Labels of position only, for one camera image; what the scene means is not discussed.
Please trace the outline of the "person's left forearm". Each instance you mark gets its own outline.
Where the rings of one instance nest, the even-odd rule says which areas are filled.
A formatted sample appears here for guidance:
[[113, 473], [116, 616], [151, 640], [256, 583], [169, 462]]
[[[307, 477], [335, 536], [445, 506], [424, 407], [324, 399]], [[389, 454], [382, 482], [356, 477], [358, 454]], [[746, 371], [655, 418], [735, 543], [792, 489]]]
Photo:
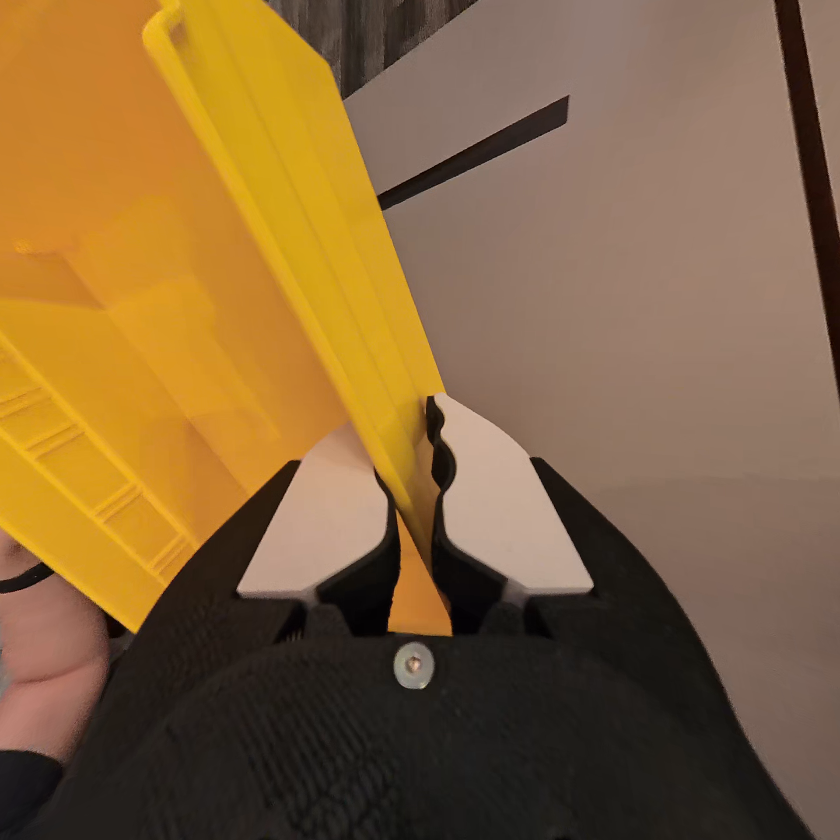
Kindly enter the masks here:
[[65, 767], [106, 683], [106, 619], [5, 531], [1, 573], [1, 748], [42, 753]]

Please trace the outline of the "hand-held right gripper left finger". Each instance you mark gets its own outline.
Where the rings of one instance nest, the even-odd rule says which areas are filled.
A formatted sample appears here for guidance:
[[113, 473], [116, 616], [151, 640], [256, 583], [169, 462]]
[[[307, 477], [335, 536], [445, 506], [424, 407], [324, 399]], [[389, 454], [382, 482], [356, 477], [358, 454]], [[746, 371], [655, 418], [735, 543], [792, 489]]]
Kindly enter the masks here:
[[401, 555], [392, 493], [354, 428], [343, 425], [300, 462], [237, 594], [336, 606], [353, 635], [381, 636]]

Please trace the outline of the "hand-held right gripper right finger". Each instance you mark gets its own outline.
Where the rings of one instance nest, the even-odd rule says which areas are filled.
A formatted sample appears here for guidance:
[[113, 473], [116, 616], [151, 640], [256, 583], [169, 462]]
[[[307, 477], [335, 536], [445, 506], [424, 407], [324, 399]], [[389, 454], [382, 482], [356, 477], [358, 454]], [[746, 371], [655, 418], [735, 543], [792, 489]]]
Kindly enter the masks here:
[[454, 634], [498, 604], [589, 595], [594, 582], [526, 449], [447, 394], [426, 402], [437, 488], [433, 579]]

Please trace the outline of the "yellow plastic bin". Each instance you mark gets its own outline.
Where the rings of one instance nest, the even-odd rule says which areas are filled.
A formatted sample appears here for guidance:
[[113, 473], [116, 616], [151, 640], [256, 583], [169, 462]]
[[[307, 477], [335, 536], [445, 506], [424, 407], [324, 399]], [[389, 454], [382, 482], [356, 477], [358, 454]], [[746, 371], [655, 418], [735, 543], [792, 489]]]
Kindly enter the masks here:
[[444, 390], [329, 64], [266, 2], [2, 2], [2, 529], [130, 631], [346, 423], [429, 560]]

